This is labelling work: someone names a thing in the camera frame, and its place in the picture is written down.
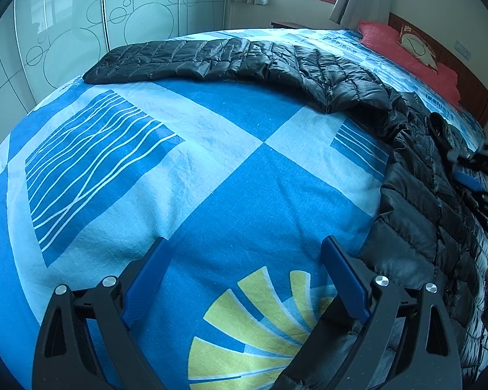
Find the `glass panel wardrobe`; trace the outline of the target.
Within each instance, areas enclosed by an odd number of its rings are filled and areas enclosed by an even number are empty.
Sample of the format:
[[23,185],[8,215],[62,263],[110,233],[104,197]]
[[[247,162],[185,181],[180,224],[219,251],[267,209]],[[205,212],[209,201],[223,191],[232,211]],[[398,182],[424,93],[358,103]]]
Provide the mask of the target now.
[[224,0],[13,0],[0,19],[0,143],[111,48],[223,23]]

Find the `dark wooden nightstand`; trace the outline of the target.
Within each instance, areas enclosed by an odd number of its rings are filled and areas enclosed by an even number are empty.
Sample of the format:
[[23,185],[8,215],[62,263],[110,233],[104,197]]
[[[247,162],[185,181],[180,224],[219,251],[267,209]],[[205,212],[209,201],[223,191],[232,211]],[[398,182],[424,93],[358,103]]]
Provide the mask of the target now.
[[278,29],[307,29],[307,26],[293,22],[271,21],[270,25],[272,28]]

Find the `black quilted puffer jacket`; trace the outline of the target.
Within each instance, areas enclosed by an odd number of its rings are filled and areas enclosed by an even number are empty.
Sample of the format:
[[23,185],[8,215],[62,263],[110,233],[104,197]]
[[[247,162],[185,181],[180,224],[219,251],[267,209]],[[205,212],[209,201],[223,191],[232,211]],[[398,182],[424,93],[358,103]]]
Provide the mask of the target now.
[[151,41],[117,47],[84,74],[91,85],[163,78],[254,80],[311,97],[326,114],[346,112],[391,150],[377,215],[359,257],[397,283],[435,278],[460,346],[465,385],[488,389],[481,367],[482,255],[488,218],[452,177],[449,150],[467,149],[458,131],[413,93],[399,93],[355,62],[319,49],[271,41]]

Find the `small printed cushion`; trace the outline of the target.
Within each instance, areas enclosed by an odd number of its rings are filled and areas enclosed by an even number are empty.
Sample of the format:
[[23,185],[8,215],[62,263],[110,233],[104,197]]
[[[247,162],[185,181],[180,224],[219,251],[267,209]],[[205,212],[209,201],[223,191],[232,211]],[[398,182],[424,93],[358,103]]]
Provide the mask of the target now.
[[401,27],[398,43],[423,65],[437,71],[435,52],[412,26]]

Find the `wall power socket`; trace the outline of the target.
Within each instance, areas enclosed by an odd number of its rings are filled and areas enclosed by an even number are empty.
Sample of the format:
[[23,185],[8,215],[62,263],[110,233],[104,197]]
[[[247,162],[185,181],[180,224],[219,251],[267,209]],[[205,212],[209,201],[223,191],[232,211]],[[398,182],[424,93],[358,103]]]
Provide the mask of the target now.
[[467,61],[470,61],[471,60],[472,53],[461,42],[456,41],[455,42],[455,45],[454,45],[454,49],[455,49],[455,51],[457,51],[458,53],[460,53],[460,55],[464,59],[466,59]]

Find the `red pillow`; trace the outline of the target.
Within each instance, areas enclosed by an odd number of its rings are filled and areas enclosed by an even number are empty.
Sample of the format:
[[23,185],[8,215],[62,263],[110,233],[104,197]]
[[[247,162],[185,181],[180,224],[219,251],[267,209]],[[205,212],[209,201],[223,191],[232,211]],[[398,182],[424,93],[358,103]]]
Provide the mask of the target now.
[[437,71],[423,65],[398,43],[400,32],[378,22],[362,21],[358,25],[361,43],[374,52],[395,62],[426,84],[429,88],[460,109],[460,93],[457,89],[457,73],[437,62]]

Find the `dark wooden headboard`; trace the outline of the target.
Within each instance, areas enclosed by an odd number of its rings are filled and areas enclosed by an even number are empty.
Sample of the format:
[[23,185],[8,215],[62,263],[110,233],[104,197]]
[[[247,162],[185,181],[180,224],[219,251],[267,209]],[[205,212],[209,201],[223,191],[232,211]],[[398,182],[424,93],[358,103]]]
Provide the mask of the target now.
[[457,89],[461,96],[460,104],[484,127],[488,122],[488,89],[482,81],[447,47],[409,21],[391,12],[388,25],[395,30],[400,30],[403,26],[411,26],[430,44],[435,51],[437,61],[457,73]]

